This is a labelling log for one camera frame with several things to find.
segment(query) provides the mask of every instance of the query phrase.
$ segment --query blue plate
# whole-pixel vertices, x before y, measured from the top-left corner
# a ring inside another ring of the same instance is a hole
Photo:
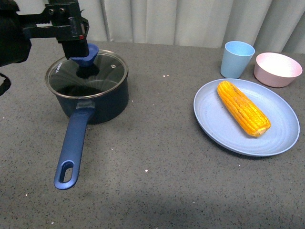
[[[249,136],[222,103],[217,86],[228,80],[247,95],[269,118],[271,127],[262,136]],[[290,149],[300,135],[300,124],[291,106],[273,91],[240,79],[220,79],[197,92],[194,111],[201,128],[218,144],[248,156],[273,156]]]

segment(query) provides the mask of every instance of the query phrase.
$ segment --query lid rim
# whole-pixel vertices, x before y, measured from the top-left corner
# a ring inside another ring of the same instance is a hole
[[[60,59],[58,59],[57,61],[55,61],[50,67],[49,69],[47,70],[47,73],[45,75],[45,83],[46,83],[46,86],[48,87],[48,89],[53,93],[55,94],[56,96],[59,96],[59,97],[62,97],[62,98],[67,98],[67,99],[92,99],[92,98],[96,98],[96,97],[100,97],[100,96],[103,96],[105,94],[108,94],[110,93],[111,91],[115,90],[116,88],[118,88],[123,82],[124,80],[128,77],[128,73],[129,73],[129,69],[128,69],[128,65],[126,64],[125,60],[120,57],[118,54],[114,53],[114,52],[111,52],[111,51],[108,51],[108,50],[99,50],[98,52],[98,55],[99,54],[102,54],[102,55],[108,55],[108,56],[111,56],[113,58],[115,58],[116,60],[118,60],[122,66],[124,67],[124,75],[123,77],[121,78],[121,80],[112,88],[110,88],[109,90],[107,91],[104,91],[104,92],[101,92],[101,93],[98,93],[98,94],[93,94],[93,95],[86,95],[86,96],[70,96],[70,95],[65,95],[65,94],[61,94],[59,92],[57,92],[56,90],[54,90],[49,82],[49,79],[50,79],[50,75],[51,75],[51,72],[57,67],[57,65],[62,62],[62,61],[67,61],[67,59],[65,57],[62,57]]]

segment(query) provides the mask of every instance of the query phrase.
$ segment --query yellow corn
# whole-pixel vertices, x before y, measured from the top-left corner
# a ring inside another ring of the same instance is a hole
[[[217,86],[217,92],[247,134],[259,137],[271,127],[267,116],[233,83],[221,81]]]

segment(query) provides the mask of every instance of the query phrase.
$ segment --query gray countertop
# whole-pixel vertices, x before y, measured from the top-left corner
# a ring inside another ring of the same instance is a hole
[[[269,88],[294,109],[293,148],[253,158],[215,143],[193,111],[196,92],[222,79],[223,50],[94,42],[129,66],[129,103],[87,127],[75,187],[57,190],[56,166],[69,118],[45,85],[63,56],[54,39],[33,40],[26,62],[0,69],[0,228],[305,228],[305,78]],[[305,56],[286,54],[305,69]],[[241,79],[253,75],[255,56]]]

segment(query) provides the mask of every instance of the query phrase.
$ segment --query cup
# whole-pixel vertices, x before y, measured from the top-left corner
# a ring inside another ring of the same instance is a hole
[[[225,78],[238,79],[254,53],[255,49],[245,42],[232,41],[226,43],[220,69],[221,75]]]

